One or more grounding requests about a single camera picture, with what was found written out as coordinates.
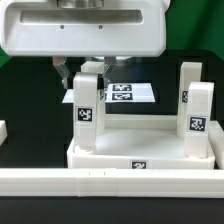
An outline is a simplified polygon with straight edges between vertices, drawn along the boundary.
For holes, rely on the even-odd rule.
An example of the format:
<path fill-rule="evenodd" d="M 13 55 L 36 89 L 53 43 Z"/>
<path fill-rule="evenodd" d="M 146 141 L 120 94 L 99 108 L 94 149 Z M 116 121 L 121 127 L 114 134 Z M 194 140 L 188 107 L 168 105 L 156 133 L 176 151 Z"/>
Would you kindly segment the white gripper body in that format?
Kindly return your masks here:
<path fill-rule="evenodd" d="M 0 0 L 0 47 L 10 56 L 159 56 L 166 0 Z"/>

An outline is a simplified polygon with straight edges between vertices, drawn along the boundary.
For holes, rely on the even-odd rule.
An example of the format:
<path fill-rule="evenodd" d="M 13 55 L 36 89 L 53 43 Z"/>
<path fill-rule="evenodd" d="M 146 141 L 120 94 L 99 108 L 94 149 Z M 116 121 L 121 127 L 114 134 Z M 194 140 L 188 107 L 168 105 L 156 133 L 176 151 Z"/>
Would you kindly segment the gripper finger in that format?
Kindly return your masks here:
<path fill-rule="evenodd" d="M 74 76 L 69 71 L 68 67 L 66 66 L 66 57 L 61 56 L 54 56 L 52 58 L 53 66 L 59 75 L 62 78 L 62 85 L 65 89 L 72 89 L 73 88 L 73 78 Z"/>
<path fill-rule="evenodd" d="M 104 80 L 104 88 L 107 88 L 108 83 L 110 82 L 109 76 L 116 65 L 116 58 L 115 57 L 98 57 L 98 60 L 104 63 L 103 80 Z"/>

